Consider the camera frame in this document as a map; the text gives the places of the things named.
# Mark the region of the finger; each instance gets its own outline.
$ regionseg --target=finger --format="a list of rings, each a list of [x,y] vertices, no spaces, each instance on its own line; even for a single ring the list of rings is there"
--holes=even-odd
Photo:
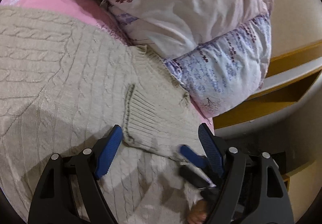
[[[207,218],[207,214],[202,212],[202,213],[199,213],[198,214],[198,220],[201,221],[201,222],[204,222]]]
[[[190,220],[193,224],[202,224],[202,221],[200,221],[197,216],[190,216]]]
[[[197,224],[191,216],[189,216],[187,220],[189,224]]]

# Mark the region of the pink blanket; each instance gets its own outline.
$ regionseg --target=pink blanket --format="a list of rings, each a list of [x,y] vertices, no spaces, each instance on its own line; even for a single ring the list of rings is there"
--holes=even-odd
[[[128,44],[126,35],[118,27],[114,17],[100,8],[94,0],[2,0],[0,4],[59,12],[97,26],[123,44]]]

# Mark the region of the cable knit blanket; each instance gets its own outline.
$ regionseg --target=cable knit blanket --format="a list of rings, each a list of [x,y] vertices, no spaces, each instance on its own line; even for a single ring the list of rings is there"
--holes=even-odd
[[[201,150],[198,115],[160,58],[70,17],[1,7],[0,86],[0,186],[24,220],[49,156],[77,154],[114,124],[163,156],[172,141]],[[137,102],[153,108],[144,120]],[[182,223],[195,190],[176,171],[174,160],[122,144],[99,184],[119,223]]]

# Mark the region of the blue gripper pad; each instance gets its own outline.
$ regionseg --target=blue gripper pad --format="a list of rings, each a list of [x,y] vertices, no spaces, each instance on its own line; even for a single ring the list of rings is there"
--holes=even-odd
[[[180,147],[180,153],[197,168],[204,169],[208,164],[208,161],[205,157],[194,153],[194,151],[187,145],[182,145]]]
[[[203,124],[199,125],[198,137],[206,153],[211,169],[222,177],[224,174],[223,157]]]
[[[109,140],[97,159],[97,167],[94,173],[97,179],[100,179],[102,176],[104,176],[112,164],[123,138],[122,128],[118,125],[114,126],[111,134],[108,137]]]

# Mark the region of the wooden shelf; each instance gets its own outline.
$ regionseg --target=wooden shelf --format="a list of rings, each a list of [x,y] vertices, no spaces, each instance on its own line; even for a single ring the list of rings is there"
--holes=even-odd
[[[322,41],[315,42],[270,60],[266,77],[298,67],[322,57]]]
[[[321,71],[268,94],[249,99],[214,117],[214,128],[220,129],[271,114],[299,101]]]

